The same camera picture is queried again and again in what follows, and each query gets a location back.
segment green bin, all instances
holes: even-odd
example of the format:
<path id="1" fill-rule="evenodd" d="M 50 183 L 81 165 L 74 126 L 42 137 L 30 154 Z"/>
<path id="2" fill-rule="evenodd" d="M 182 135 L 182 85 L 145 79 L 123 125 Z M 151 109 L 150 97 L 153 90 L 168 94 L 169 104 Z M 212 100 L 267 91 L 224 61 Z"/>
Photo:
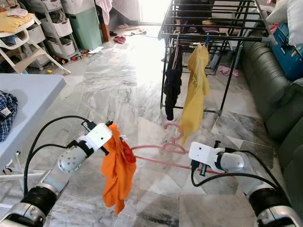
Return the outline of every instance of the green bin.
<path id="1" fill-rule="evenodd" d="M 102 44 L 95 8 L 78 14 L 66 14 L 70 19 L 72 34 L 79 49 L 94 50 Z"/>

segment white chair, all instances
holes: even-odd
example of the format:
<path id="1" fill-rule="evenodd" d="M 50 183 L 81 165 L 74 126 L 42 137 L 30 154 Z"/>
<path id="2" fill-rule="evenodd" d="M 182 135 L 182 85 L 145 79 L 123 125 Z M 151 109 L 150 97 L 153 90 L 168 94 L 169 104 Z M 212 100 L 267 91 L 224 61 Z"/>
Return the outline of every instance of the white chair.
<path id="1" fill-rule="evenodd" d="M 20 26 L 16 33 L 8 33 L 8 32 L 0 32 L 0 38 L 4 38 L 7 36 L 11 36 L 14 34 L 19 33 L 21 38 L 16 37 L 15 38 L 15 45 L 7 46 L 1 39 L 0 39 L 0 54 L 4 57 L 4 59 L 11 65 L 11 67 L 17 72 L 22 73 L 23 70 L 26 69 L 27 66 L 29 66 L 33 61 L 35 61 L 39 56 L 46 55 L 49 60 L 51 60 L 56 66 L 58 66 L 60 69 L 64 71 L 65 74 L 70 74 L 71 72 L 64 68 L 62 65 L 60 65 L 55 59 L 53 59 L 47 52 L 45 52 L 40 46 L 38 46 L 33 40 L 30 39 L 28 35 L 27 28 L 34 24 L 34 19 L 31 19 L 26 24 Z M 21 60 L 20 62 L 14 64 L 11 59 L 6 55 L 6 53 L 1 48 L 6 48 L 8 50 L 14 50 L 19 48 L 25 43 L 32 44 L 36 50 L 25 59 Z"/>

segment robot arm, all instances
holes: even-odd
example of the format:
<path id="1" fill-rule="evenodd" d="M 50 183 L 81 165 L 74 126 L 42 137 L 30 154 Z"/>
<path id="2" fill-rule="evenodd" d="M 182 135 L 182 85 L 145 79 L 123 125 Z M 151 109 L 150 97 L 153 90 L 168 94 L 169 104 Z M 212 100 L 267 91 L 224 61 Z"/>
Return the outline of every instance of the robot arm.
<path id="1" fill-rule="evenodd" d="M 9 210 L 0 221 L 0 226 L 42 227 L 69 179 L 111 137 L 112 132 L 106 124 L 98 124 L 87 135 L 79 137 L 70 149 L 62 153 L 54 168 L 47 171 L 21 202 Z"/>
<path id="2" fill-rule="evenodd" d="M 227 153 L 223 148 L 212 148 L 193 142 L 189 157 L 202 163 L 202 175 L 207 166 L 218 173 L 255 174 L 248 156 L 242 152 Z M 288 199 L 269 184 L 254 178 L 235 176 L 258 219 L 259 226 L 302 226 L 302 221 L 291 208 Z"/>

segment green leather sofa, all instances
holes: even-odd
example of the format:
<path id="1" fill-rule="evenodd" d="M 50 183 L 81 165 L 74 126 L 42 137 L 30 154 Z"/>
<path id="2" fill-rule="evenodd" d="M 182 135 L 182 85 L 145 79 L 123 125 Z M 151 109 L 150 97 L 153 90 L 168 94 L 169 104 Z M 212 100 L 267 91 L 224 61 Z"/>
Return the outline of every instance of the green leather sofa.
<path id="1" fill-rule="evenodd" d="M 303 220 L 303 117 L 287 135 L 277 154 L 291 205 Z"/>
<path id="2" fill-rule="evenodd" d="M 270 137 L 283 141 L 277 154 L 287 194 L 303 219 L 303 78 L 289 81 L 262 43 L 244 44 L 241 65 Z"/>
<path id="3" fill-rule="evenodd" d="M 270 137 L 283 141 L 303 116 L 303 78 L 289 81 L 263 43 L 246 42 L 241 65 Z"/>

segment pink cloth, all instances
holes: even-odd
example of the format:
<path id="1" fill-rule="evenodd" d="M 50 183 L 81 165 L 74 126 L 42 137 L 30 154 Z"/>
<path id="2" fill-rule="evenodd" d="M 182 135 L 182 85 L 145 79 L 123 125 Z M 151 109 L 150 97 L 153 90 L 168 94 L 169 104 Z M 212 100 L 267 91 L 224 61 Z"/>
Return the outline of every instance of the pink cloth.
<path id="1" fill-rule="evenodd" d="M 228 67 L 225 67 L 225 66 L 220 65 L 220 66 L 218 67 L 218 71 L 219 71 L 219 72 L 222 72 L 223 75 L 228 76 L 229 73 L 231 72 L 231 68 L 228 68 Z M 233 72 L 232 72 L 232 74 L 233 74 L 235 77 L 238 77 L 238 76 L 239 76 L 239 70 L 234 69 Z"/>
<path id="2" fill-rule="evenodd" d="M 117 42 L 117 43 L 119 43 L 119 44 L 124 44 L 125 41 L 126 41 L 126 39 L 125 39 L 125 37 L 123 37 L 123 36 L 116 36 L 116 37 L 114 38 L 114 41 Z"/>
<path id="3" fill-rule="evenodd" d="M 269 29 L 271 34 L 275 33 L 275 31 L 278 29 L 278 27 L 279 27 L 278 23 L 275 23 L 273 26 L 271 26 Z"/>

